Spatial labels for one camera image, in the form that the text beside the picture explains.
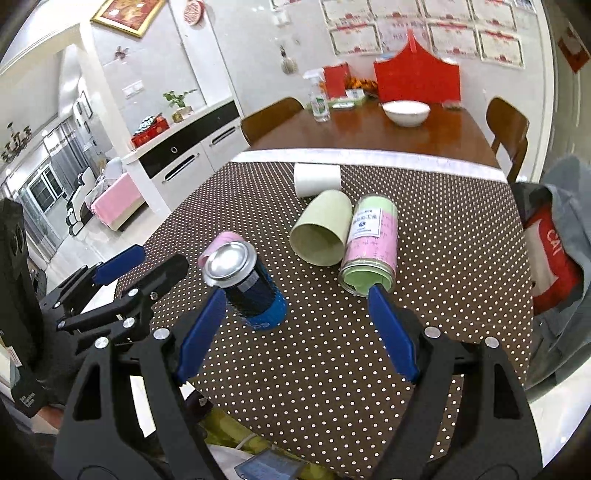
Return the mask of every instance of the chair backrest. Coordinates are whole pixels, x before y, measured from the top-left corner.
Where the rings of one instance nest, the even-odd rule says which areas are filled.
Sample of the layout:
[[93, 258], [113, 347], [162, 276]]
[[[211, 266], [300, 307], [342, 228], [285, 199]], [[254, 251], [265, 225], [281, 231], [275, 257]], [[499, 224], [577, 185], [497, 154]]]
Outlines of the chair backrest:
[[519, 148], [517, 149], [517, 153], [514, 158], [512, 158], [513, 166], [507, 175], [507, 181], [509, 183], [515, 183], [517, 181], [517, 175], [519, 175], [519, 171], [523, 166], [523, 161], [525, 160], [525, 155], [527, 153], [527, 138], [524, 138], [521, 143], [519, 144]]
[[530, 121], [513, 105], [495, 97], [486, 111], [486, 123], [495, 134], [492, 150], [496, 154], [499, 146], [503, 145], [511, 162], [515, 163], [519, 149], [523, 147], [522, 141], [530, 128]]
[[304, 107], [295, 98], [284, 98], [243, 119], [242, 133], [248, 144], [252, 145], [303, 109]]

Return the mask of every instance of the red decoration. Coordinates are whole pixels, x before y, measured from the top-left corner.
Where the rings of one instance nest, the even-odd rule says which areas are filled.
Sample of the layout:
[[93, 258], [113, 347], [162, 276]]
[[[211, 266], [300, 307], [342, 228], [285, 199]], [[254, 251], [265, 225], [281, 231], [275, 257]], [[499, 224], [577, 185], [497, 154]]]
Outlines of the red decoration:
[[159, 115], [150, 128], [131, 137], [131, 142], [135, 148], [141, 147], [169, 128], [166, 119], [162, 115]]
[[431, 55], [408, 30], [408, 44], [393, 59], [374, 63], [379, 100], [460, 102], [460, 67]]
[[187, 0], [187, 6], [183, 12], [183, 19], [189, 25], [197, 25], [205, 13], [205, 4], [201, 0]]

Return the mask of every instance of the blue gripper pad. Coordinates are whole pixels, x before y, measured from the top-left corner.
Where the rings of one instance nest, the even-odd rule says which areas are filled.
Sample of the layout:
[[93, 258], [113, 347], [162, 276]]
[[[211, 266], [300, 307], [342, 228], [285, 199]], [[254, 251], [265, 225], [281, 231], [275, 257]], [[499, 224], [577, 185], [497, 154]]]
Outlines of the blue gripper pad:
[[98, 267], [92, 280], [95, 285], [109, 285], [133, 268], [141, 265], [145, 259], [144, 247], [134, 245]]
[[185, 383], [199, 372], [217, 329], [226, 317], [226, 294], [219, 288], [197, 314], [197, 320], [185, 336], [178, 356], [177, 380]]
[[369, 289], [368, 308], [394, 368], [400, 375], [414, 383], [420, 373], [414, 343], [398, 320], [384, 291], [378, 286]]

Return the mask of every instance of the table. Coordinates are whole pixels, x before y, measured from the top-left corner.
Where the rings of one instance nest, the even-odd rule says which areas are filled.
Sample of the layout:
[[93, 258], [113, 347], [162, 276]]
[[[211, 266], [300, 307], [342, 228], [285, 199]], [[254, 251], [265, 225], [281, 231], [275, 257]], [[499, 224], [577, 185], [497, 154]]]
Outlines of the table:
[[303, 110], [251, 146], [252, 150], [275, 148], [408, 152], [499, 168], [495, 154], [471, 115], [466, 110], [446, 110], [441, 105], [433, 105], [425, 123], [417, 128], [399, 127], [375, 100], [361, 108], [332, 110], [330, 122], [323, 124]]
[[[343, 166], [356, 202], [386, 194], [400, 210], [394, 300], [458, 340], [497, 336], [520, 378], [527, 371], [532, 304], [524, 234], [505, 183], [406, 168]], [[254, 332], [229, 312], [193, 381], [254, 432], [354, 478], [367, 478], [392, 437], [413, 386], [393, 369], [366, 308], [337, 283], [338, 266], [308, 265], [288, 233], [306, 202], [289, 163], [230, 163], [147, 241], [147, 259], [118, 293], [176, 252], [187, 277], [155, 305], [153, 328], [172, 325], [210, 291], [197, 258], [216, 234], [252, 242], [290, 304], [287, 320]], [[459, 406], [454, 378], [433, 458], [445, 453]]]

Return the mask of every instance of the white bowl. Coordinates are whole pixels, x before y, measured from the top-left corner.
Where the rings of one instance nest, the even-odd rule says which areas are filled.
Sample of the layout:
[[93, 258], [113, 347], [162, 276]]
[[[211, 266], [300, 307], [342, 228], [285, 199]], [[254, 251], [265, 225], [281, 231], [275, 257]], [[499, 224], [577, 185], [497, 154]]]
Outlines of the white bowl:
[[429, 116], [431, 108], [426, 103], [401, 100], [382, 105], [388, 118], [401, 127], [418, 127]]

